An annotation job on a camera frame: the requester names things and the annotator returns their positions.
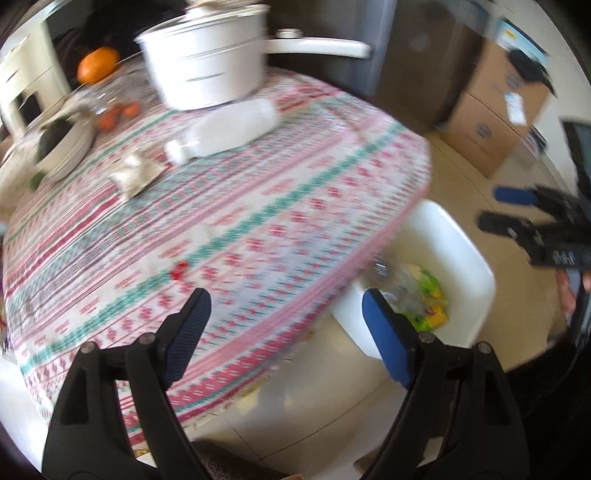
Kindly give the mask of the green onion rings chip bag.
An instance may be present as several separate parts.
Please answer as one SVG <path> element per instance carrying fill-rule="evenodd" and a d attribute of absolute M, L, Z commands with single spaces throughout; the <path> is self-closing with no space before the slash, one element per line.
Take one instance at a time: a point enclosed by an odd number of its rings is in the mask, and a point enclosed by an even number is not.
<path fill-rule="evenodd" d="M 448 300 L 438 279 L 428 270 L 414 264 L 404 264 L 410 276 L 412 302 L 403 309 L 403 314 L 418 331 L 433 331 L 449 322 Z"/>

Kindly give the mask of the clear plastic water bottle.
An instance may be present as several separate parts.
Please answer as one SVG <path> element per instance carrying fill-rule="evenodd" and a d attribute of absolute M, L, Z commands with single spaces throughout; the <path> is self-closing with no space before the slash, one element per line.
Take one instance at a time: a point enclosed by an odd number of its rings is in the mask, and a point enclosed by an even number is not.
<path fill-rule="evenodd" d="M 397 258 L 376 256 L 372 266 L 376 287 L 394 312 L 419 315 L 425 311 L 417 280 Z"/>

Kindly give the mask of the white plastic trash bin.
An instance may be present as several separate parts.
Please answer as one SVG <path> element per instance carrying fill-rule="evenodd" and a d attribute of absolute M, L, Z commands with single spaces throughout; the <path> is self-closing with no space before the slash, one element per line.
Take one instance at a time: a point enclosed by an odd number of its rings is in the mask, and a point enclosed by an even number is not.
<path fill-rule="evenodd" d="M 486 323 L 496 295 L 496 280 L 484 256 L 451 215 L 431 200 L 421 201 L 383 253 L 385 260 L 417 265 L 432 274 L 448 301 L 449 321 L 435 330 L 444 343 L 471 347 Z M 332 316 L 366 356 L 381 355 L 363 320 L 365 291 L 381 286 L 368 268 L 332 304 Z"/>

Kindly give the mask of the white kitchen appliance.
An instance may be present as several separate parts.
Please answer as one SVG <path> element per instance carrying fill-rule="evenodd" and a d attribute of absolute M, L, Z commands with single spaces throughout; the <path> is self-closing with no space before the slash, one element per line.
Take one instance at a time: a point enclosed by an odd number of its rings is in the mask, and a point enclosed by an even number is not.
<path fill-rule="evenodd" d="M 70 93 L 44 21 L 24 25 L 8 38 L 1 50 L 1 117 L 13 138 L 56 113 Z"/>

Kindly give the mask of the cardboard box with blue logo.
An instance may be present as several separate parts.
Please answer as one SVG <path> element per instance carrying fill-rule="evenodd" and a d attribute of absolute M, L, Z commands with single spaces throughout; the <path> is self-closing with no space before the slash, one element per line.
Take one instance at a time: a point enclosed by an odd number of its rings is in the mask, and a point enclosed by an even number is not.
<path fill-rule="evenodd" d="M 464 92 L 441 133 L 443 141 L 485 177 L 491 177 L 530 132 L 515 127 Z"/>

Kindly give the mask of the upper cardboard box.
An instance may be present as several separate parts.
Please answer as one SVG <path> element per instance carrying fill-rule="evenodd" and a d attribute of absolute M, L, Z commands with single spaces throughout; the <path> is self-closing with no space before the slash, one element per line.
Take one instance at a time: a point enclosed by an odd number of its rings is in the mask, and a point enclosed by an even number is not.
<path fill-rule="evenodd" d="M 554 93 L 548 62 L 546 50 L 512 21 L 501 18 L 483 47 L 467 92 L 523 137 Z"/>

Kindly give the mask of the grey refrigerator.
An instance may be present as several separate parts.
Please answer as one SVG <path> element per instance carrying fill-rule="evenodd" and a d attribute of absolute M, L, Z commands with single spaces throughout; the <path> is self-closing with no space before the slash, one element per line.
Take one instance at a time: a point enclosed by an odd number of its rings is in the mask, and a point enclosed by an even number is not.
<path fill-rule="evenodd" d="M 290 54 L 270 65 L 338 86 L 417 133 L 442 124 L 467 85 L 491 20 L 488 1 L 273 1 L 270 33 L 352 39 L 367 60 Z"/>

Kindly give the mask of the red white patterned tablecloth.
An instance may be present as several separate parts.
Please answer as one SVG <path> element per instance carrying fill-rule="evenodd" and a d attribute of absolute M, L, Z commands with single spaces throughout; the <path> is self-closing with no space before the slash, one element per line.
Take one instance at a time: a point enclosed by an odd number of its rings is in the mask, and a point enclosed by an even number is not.
<path fill-rule="evenodd" d="M 279 128 L 165 165 L 132 199 L 111 166 L 131 153 L 165 164 L 165 142 L 197 112 L 154 103 L 100 135 L 64 180 L 21 198 L 3 293 L 9 345 L 44 419 L 83 343 L 129 344 L 198 288 L 211 319 L 168 397 L 184 426 L 217 414 L 290 355 L 426 195 L 428 142 L 380 109 L 283 70 L 259 96 Z"/>

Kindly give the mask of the white milky plastic bottle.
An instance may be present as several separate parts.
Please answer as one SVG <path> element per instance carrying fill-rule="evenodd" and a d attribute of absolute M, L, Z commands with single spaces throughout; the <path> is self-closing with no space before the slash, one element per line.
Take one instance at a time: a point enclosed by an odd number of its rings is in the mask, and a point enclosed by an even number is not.
<path fill-rule="evenodd" d="M 273 101 L 257 98 L 224 105 L 195 120 L 164 145 L 167 160 L 182 165 L 243 147 L 280 126 L 283 117 Z"/>

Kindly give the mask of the white bowl with green squash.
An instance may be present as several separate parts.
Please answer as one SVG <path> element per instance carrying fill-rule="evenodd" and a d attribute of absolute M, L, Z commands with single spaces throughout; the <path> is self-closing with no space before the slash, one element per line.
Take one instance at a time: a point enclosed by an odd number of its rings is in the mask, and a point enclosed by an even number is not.
<path fill-rule="evenodd" d="M 87 156 L 95 136 L 95 115 L 87 109 L 44 124 L 34 157 L 36 171 L 29 188 L 35 191 L 43 180 L 56 183 L 65 179 Z"/>

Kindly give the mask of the small tangerine left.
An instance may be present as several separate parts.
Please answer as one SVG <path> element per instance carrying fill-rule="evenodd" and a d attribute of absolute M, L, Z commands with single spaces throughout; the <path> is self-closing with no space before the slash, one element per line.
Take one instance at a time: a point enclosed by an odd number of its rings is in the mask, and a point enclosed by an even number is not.
<path fill-rule="evenodd" d="M 96 119 L 96 125 L 101 132 L 113 131 L 119 123 L 119 113 L 117 111 L 107 111 Z"/>

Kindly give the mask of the small tangerine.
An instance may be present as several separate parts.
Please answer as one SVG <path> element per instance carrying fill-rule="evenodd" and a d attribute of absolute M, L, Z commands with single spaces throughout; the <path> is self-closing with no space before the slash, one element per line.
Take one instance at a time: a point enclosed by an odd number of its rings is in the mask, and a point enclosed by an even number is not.
<path fill-rule="evenodd" d="M 141 113 L 141 105 L 139 102 L 129 102 L 121 107 L 120 114 L 122 117 L 132 119 Z"/>
<path fill-rule="evenodd" d="M 101 132 L 113 131 L 119 123 L 119 113 L 117 111 L 107 111 L 96 119 L 96 125 Z"/>

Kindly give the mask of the small tangerine right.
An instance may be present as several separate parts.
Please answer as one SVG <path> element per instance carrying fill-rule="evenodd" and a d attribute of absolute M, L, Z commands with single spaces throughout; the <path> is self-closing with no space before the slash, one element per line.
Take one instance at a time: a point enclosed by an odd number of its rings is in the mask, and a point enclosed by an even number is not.
<path fill-rule="evenodd" d="M 141 105 L 139 102 L 129 102 L 121 107 L 120 114 L 122 117 L 132 119 L 141 113 Z"/>

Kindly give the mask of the white electric cooking pot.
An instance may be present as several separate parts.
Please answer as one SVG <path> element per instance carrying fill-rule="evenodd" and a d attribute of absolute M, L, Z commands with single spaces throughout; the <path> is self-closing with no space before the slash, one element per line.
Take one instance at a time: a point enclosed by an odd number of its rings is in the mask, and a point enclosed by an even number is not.
<path fill-rule="evenodd" d="M 298 29 L 267 34 L 263 3 L 198 1 L 180 16 L 135 38 L 161 102 L 190 111 L 242 99 L 266 81 L 270 55 L 324 55 L 367 59 L 369 44 L 306 37 Z"/>

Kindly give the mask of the large orange fruit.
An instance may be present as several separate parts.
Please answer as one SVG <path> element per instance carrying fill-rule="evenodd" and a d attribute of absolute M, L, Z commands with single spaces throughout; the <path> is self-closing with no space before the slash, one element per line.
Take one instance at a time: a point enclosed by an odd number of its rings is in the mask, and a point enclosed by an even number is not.
<path fill-rule="evenodd" d="M 78 64 L 77 80 L 80 84 L 96 84 L 116 69 L 120 61 L 119 52 L 103 46 L 86 55 Z"/>

